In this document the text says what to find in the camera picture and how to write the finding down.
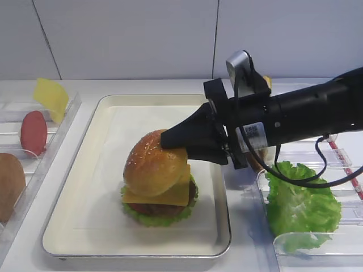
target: sesame seed bun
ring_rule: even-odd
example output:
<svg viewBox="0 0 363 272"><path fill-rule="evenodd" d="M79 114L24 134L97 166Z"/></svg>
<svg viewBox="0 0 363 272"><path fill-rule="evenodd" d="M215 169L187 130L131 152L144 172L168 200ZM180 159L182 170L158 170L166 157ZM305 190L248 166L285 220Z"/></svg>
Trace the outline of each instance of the sesame seed bun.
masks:
<svg viewBox="0 0 363 272"><path fill-rule="evenodd" d="M12 154L0 153L0 222L6 223L10 219L25 185L20 161Z"/></svg>
<svg viewBox="0 0 363 272"><path fill-rule="evenodd" d="M164 131L146 134L127 158L124 181L134 194L155 197L166 192L177 183L187 167L186 149L161 148L161 133Z"/></svg>

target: black cable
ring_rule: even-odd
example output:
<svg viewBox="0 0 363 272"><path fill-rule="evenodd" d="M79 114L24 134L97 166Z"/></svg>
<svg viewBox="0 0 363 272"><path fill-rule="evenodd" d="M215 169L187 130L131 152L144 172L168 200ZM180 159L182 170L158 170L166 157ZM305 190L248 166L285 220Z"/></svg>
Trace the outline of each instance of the black cable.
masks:
<svg viewBox="0 0 363 272"><path fill-rule="evenodd" d="M248 58L250 60L250 70L251 70L251 73L253 73L255 70L254 70L254 64L253 64L253 61L252 61L252 58L251 56L248 54L248 52L246 52L247 55L248 55ZM235 76L235 82L234 82L234 95L235 95L235 106L236 106L236 112L237 112L237 116L238 116L238 111L239 111L239 104L238 104L238 79L239 79L239 76L238 74L236 74ZM252 78L252 88L253 90L255 90L255 86L254 86L254 79ZM244 131L244 128L239 126L239 130L241 132L241 135L242 135L242 138L244 140L244 142L246 143L247 145L247 148L249 150L249 152L252 154L252 156L254 157L254 159L269 173L273 174L274 176L276 176L277 178L283 180L283 181L286 181L286 182L289 182L293 185L296 185L296 186L302 186L302 187L306 187L306 188L316 188L316 189L323 189L323 188L329 188L329 187L333 187L333 186L337 186L337 185L340 185L340 184L343 184L345 182L348 182L350 181L351 179L359 176L360 174L363 173L363 166L361 168L359 168L357 171L353 172L352 174L350 175L347 175L345 178L341 178L339 180L336 180L336 181L331 181L331 182L327 182L327 183L322 183L322 184L311 184L309 183L310 181L314 181L318 178L320 178L320 176L325 172L326 168L327 168L327 159L325 158L325 156L323 155L323 153L321 152L320 148L319 148L319 143L322 142L323 140L327 139L327 136L323 136L323 137L320 137L316 143L315 143L315 149L317 151L317 153L319 154L319 156L322 158L322 160L324 161L324 167L323 169L315 176L313 177L309 177L309 178L304 178L302 180L292 180L286 176L284 176L280 170L278 169L277 167L277 159L278 159L278 155L280 153L280 148L281 146L278 145L276 146L276 153L275 153L275 160L274 160L274 164L276 166L276 169L278 170L278 172L276 172L275 170L273 170L272 168L268 167L265 162L260 158L260 156L256 153L256 151L254 150L254 148L252 147L251 143L250 143L250 140L249 138L247 137L246 135L246 132Z"/></svg>

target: white label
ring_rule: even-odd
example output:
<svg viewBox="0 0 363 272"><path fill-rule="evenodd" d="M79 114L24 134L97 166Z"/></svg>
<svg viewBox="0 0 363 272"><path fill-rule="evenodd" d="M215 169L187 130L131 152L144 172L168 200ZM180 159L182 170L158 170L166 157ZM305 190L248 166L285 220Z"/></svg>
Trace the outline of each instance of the white label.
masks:
<svg viewBox="0 0 363 272"><path fill-rule="evenodd" d="M254 149L260 149L268 147L265 127L262 122L257 122L254 124L244 125L244 132L248 140L250 140L250 144ZM236 133L239 140L239 146L242 152L248 152L248 147L242 138L242 134L239 130L239 127L236 128Z"/></svg>

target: white tray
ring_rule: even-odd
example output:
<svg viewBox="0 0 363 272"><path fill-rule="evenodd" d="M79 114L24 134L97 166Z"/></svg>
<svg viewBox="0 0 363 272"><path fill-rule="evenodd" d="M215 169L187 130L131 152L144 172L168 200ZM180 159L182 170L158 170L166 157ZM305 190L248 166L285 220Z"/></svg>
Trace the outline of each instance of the white tray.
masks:
<svg viewBox="0 0 363 272"><path fill-rule="evenodd" d="M193 258L222 256L231 234L219 165L190 160L199 187L192 215L168 228L147 228L123 213L120 189L132 147L145 134L190 116L201 95L103 98L89 124L43 234L46 252L62 258Z"/></svg>

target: burger patty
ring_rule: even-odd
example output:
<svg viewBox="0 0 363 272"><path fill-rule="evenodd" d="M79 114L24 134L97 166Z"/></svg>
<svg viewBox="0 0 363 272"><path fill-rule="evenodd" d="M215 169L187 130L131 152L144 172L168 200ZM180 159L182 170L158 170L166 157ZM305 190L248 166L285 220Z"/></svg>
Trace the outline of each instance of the burger patty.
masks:
<svg viewBox="0 0 363 272"><path fill-rule="evenodd" d="M191 180L189 182L189 206L193 199L195 198L197 192L196 185ZM129 207L140 214L148 216L159 216L172 218L179 215L185 207L175 206L175 205L164 205L164 204L139 204L139 203L128 203Z"/></svg>

